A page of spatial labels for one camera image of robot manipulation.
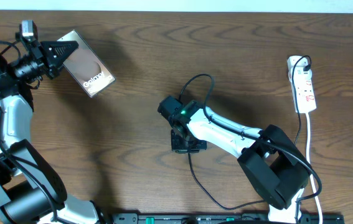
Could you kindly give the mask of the Galaxy S25 Ultra smartphone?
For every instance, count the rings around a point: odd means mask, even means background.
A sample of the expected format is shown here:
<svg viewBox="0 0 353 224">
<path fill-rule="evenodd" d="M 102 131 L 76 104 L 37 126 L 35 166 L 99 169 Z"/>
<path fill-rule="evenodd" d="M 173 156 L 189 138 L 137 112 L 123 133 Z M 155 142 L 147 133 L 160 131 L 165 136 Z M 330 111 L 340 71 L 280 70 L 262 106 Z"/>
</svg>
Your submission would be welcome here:
<svg viewBox="0 0 353 224">
<path fill-rule="evenodd" d="M 58 41 L 77 42 L 77 50 L 64 61 L 64 66 L 90 98 L 116 81 L 116 77 L 76 30 L 65 34 Z"/>
</svg>

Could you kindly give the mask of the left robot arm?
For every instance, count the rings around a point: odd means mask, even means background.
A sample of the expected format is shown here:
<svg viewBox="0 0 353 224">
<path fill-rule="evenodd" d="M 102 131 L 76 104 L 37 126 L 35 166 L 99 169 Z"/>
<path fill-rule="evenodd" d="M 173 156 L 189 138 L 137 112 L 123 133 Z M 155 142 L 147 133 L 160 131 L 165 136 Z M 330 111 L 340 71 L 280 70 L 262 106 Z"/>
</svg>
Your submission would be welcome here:
<svg viewBox="0 0 353 224">
<path fill-rule="evenodd" d="M 111 223 L 94 202 L 67 193 L 64 183 L 31 144 L 31 91 L 43 75 L 55 78 L 78 48 L 76 41 L 39 42 L 13 62 L 0 52 L 0 220 L 3 223 Z"/>
</svg>

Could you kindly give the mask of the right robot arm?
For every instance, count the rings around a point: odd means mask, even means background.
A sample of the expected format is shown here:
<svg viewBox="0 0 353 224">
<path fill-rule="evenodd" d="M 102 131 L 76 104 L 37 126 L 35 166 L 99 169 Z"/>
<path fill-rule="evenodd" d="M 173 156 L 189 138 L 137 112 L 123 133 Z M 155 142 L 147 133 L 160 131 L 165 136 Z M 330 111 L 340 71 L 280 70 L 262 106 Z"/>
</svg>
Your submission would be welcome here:
<svg viewBox="0 0 353 224">
<path fill-rule="evenodd" d="M 158 107 L 170 124 L 172 151 L 193 154 L 212 143 L 237 158 L 257 194 L 270 206 L 271 222 L 301 218 L 298 199 L 310 175 L 304 156 L 277 126 L 250 128 L 214 113 L 197 101 L 184 105 L 168 96 Z"/>
</svg>

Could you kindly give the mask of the white power strip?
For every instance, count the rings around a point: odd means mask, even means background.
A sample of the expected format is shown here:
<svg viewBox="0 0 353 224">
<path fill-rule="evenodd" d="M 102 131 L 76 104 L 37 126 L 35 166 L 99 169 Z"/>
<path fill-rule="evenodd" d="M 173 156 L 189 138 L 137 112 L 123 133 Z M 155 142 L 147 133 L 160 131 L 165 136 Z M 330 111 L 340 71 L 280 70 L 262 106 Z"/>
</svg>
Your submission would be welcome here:
<svg viewBox="0 0 353 224">
<path fill-rule="evenodd" d="M 310 56 L 290 56 L 287 65 L 295 111 L 308 114 L 316 109 Z"/>
</svg>

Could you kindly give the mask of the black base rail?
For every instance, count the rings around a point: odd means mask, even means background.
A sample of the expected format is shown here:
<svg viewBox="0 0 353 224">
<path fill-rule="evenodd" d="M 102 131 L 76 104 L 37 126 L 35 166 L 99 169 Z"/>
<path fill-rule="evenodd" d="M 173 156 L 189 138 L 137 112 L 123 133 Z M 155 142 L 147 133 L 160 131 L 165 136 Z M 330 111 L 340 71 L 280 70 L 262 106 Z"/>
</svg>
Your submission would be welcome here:
<svg viewBox="0 0 353 224">
<path fill-rule="evenodd" d="M 264 213 L 243 213 L 240 215 L 158 215 L 137 213 L 119 213 L 113 215 L 113 223 L 117 224 L 215 224 L 215 223 L 271 223 Z"/>
</svg>

